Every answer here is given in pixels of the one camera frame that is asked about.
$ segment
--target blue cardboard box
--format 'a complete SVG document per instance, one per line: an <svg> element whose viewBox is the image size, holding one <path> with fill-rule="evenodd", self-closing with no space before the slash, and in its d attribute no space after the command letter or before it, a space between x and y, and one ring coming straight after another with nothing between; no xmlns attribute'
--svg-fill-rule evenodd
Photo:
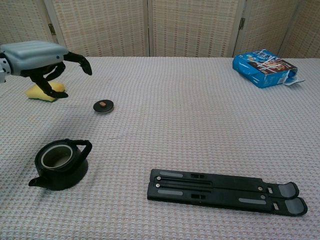
<svg viewBox="0 0 320 240"><path fill-rule="evenodd" d="M266 49L236 55L232 68L259 88L293 82L298 71Z"/></svg>

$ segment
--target woven wall panel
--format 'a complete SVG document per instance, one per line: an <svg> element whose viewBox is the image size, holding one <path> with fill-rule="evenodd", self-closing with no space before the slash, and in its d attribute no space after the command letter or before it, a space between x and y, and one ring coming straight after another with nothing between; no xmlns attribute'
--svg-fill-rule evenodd
<svg viewBox="0 0 320 240"><path fill-rule="evenodd" d="M297 0L248 0L234 54L259 49L277 54L296 6Z"/></svg>
<svg viewBox="0 0 320 240"><path fill-rule="evenodd" d="M30 40L53 41L37 0L1 0L0 45Z"/></svg>
<svg viewBox="0 0 320 240"><path fill-rule="evenodd" d="M154 56L226 57L237 0L153 0Z"/></svg>
<svg viewBox="0 0 320 240"><path fill-rule="evenodd" d="M70 51L85 56L145 56L142 0L54 0Z"/></svg>
<svg viewBox="0 0 320 240"><path fill-rule="evenodd" d="M304 0L281 48L282 58L320 58L320 0Z"/></svg>

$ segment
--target metal hinge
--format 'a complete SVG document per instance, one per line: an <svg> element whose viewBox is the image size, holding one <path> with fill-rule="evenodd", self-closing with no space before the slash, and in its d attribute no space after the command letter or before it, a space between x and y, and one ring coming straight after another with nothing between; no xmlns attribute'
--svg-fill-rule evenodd
<svg viewBox="0 0 320 240"><path fill-rule="evenodd" d="M56 31L55 31L55 28L54 28L54 26L52 25L52 23L49 23L48 26L49 26L51 35L56 35Z"/></svg>
<svg viewBox="0 0 320 240"><path fill-rule="evenodd" d="M245 21L246 19L244 17L240 19L239 30L244 29Z"/></svg>

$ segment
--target foldable laptop stand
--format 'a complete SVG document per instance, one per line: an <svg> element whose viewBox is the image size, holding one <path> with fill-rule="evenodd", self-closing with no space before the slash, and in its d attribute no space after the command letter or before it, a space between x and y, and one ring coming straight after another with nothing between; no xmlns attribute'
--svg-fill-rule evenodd
<svg viewBox="0 0 320 240"><path fill-rule="evenodd" d="M147 199L216 208L301 216L308 211L294 182L152 169Z"/></svg>

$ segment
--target teapot spout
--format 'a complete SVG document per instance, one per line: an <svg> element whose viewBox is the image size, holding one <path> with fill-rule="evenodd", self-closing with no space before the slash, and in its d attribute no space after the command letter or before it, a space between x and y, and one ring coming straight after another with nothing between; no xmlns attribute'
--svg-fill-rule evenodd
<svg viewBox="0 0 320 240"><path fill-rule="evenodd" d="M49 187L49 183L46 178L39 176L29 182L29 187L41 187L47 189Z"/></svg>

